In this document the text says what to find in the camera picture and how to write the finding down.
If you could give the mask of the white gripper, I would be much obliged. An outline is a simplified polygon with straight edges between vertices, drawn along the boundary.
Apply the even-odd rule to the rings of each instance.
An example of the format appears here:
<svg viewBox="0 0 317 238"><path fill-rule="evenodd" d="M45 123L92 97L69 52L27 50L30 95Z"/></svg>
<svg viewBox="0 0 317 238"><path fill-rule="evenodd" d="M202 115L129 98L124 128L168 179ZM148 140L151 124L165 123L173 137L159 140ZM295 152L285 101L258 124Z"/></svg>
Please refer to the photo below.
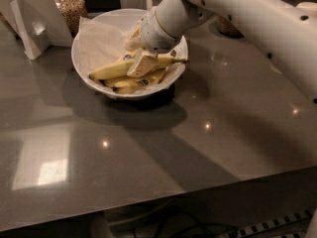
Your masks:
<svg viewBox="0 0 317 238"><path fill-rule="evenodd" d="M158 63L158 54L170 52L180 42L180 38L172 37L159 24L157 19L157 8L153 7L148 14L142 18L141 26L137 25L125 44L127 51L137 50L132 66L127 75L130 77L141 77Z"/></svg>

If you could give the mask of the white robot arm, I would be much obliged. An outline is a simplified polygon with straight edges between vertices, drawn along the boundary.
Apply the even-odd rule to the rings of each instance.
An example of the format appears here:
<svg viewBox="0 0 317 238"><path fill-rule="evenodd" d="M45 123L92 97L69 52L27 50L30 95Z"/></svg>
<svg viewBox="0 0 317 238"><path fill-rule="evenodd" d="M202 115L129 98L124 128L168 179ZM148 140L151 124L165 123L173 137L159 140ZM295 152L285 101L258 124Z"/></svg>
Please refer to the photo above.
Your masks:
<svg viewBox="0 0 317 238"><path fill-rule="evenodd" d="M317 17L281 0L162 0L126 48L169 52L212 14L227 19L310 101L317 99Z"/></svg>

